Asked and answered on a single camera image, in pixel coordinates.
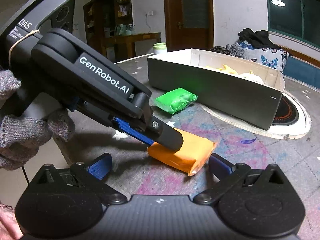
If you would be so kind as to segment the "grey gloved left hand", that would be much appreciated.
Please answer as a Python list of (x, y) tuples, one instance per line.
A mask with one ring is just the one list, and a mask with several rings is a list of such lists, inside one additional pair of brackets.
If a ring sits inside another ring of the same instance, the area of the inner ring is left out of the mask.
[(51, 96), (39, 94), (21, 117), (1, 117), (1, 168), (11, 171), (22, 167), (52, 136), (68, 141), (74, 131), (68, 111)]

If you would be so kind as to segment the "pink gloved right hand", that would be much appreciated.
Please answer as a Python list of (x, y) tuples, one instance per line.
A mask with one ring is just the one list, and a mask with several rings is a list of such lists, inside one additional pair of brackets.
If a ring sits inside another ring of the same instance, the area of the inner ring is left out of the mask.
[(23, 233), (17, 223), (14, 208), (0, 204), (0, 240), (18, 240)]

